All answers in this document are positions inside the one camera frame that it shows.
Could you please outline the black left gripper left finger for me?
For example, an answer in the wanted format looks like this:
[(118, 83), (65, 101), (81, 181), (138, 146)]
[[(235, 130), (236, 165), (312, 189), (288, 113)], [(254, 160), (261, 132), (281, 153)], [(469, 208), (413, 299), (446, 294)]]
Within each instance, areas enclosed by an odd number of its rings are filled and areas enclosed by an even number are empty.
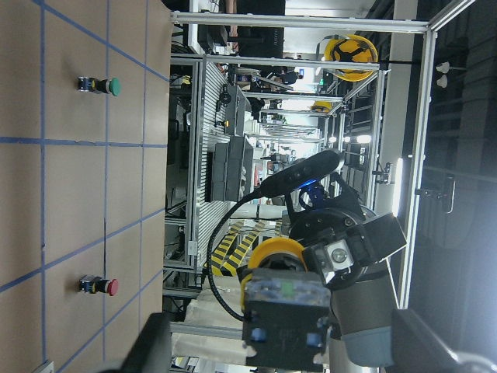
[(105, 363), (97, 372), (170, 372), (171, 323), (164, 312), (151, 313), (122, 361)]

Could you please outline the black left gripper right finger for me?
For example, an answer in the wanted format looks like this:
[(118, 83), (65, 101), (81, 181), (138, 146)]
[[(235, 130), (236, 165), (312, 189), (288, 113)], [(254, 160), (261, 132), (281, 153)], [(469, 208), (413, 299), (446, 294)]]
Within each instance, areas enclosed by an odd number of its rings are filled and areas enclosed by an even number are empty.
[(478, 363), (451, 350), (413, 311), (392, 312), (391, 353), (399, 372), (477, 372)]

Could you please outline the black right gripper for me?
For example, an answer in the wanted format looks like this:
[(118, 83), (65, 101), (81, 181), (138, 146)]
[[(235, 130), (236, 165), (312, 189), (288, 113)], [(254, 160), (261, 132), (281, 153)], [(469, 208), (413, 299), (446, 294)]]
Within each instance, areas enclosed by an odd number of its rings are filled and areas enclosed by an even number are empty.
[(366, 218), (358, 193), (338, 174), (340, 194), (331, 197), (319, 182), (301, 188), (311, 201), (290, 213), (287, 249), (304, 249), (305, 264), (328, 288), (347, 288), (406, 245), (399, 220), (391, 213)]

